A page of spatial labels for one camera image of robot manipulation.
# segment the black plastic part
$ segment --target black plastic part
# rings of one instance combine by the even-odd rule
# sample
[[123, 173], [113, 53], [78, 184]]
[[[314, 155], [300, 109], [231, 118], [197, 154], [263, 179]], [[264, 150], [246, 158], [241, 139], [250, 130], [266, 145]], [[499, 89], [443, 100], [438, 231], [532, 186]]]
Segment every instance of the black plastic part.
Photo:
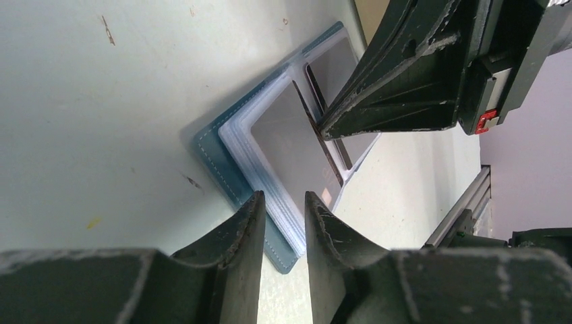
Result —
[[506, 248], [509, 244], [507, 241], [497, 240], [495, 238], [483, 238], [474, 236], [465, 232], [457, 232], [449, 248]]
[[514, 53], [516, 61], [498, 104], [498, 124], [504, 122], [510, 110], [519, 108], [524, 102], [572, 9], [569, 4], [546, 8], [535, 1], [529, 2], [505, 0], [503, 18], [497, 28], [497, 44], [508, 45], [507, 50]]
[[0, 323], [256, 323], [266, 209], [253, 197], [172, 258], [157, 250], [0, 254]]
[[572, 323], [572, 269], [544, 249], [387, 251], [306, 194], [314, 324]]
[[[320, 121], [325, 139], [364, 132], [475, 134], [522, 105], [547, 56], [572, 47], [572, 5], [545, 0], [392, 0], [364, 56]], [[483, 59], [511, 62], [490, 97]]]
[[572, 228], [531, 229], [513, 232], [509, 244], [514, 248], [547, 248], [563, 257], [572, 267]]
[[462, 18], [472, 20], [477, 10], [476, 3], [467, 3], [466, 17], [456, 16], [459, 3], [391, 1], [364, 56], [324, 115], [322, 135], [329, 139], [454, 125], [468, 52], [460, 40], [471, 38], [469, 25], [463, 30], [456, 25], [462, 25]]

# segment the card holder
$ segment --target card holder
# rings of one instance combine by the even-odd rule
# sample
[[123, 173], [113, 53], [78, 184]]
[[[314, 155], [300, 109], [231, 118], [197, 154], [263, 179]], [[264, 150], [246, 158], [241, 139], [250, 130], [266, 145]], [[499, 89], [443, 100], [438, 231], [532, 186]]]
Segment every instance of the card holder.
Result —
[[[338, 49], [345, 52], [328, 54]], [[333, 61], [320, 60], [323, 57]], [[351, 74], [356, 58], [342, 23], [295, 54], [195, 138], [195, 151], [234, 207], [254, 190], [264, 191], [268, 211], [265, 252], [281, 273], [288, 273], [306, 251], [304, 193], [321, 194], [328, 207], [335, 209], [346, 182], [378, 136], [367, 138], [365, 146], [361, 143], [356, 148], [360, 154], [347, 147], [352, 138], [343, 139], [342, 149], [322, 139], [316, 124], [331, 96], [339, 91], [339, 82], [330, 74], [318, 74], [312, 83], [306, 70], [312, 64], [318, 66], [316, 62], [326, 62], [325, 69], [334, 69], [332, 73], [339, 74], [336, 71], [341, 69]]]

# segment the scratch mark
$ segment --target scratch mark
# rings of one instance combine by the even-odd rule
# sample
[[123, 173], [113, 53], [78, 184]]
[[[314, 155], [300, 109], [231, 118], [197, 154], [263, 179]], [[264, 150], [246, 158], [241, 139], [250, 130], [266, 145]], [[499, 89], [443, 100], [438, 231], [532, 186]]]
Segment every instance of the scratch mark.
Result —
[[98, 217], [92, 219], [92, 220], [90, 221], [90, 223], [88, 224], [87, 229], [88, 229], [88, 230], [91, 230], [91, 229], [94, 228], [97, 224], [99, 224], [100, 221], [101, 221], [101, 218], [98, 218]]
[[199, 189], [200, 191], [202, 191], [202, 194], [204, 194], [204, 190], [202, 189], [202, 187], [193, 179], [191, 179], [191, 177], [188, 177], [184, 174], [181, 173], [181, 176], [183, 176], [183, 178], [185, 178], [190, 184], [192, 184], [195, 188]]
[[105, 32], [107, 33], [107, 38], [109, 38], [109, 42], [115, 46], [115, 41], [113, 40], [113, 36], [111, 36], [111, 31], [109, 30], [109, 27], [107, 26], [107, 22], [105, 21], [105, 17], [101, 16], [101, 19], [103, 20], [103, 25], [105, 26]]

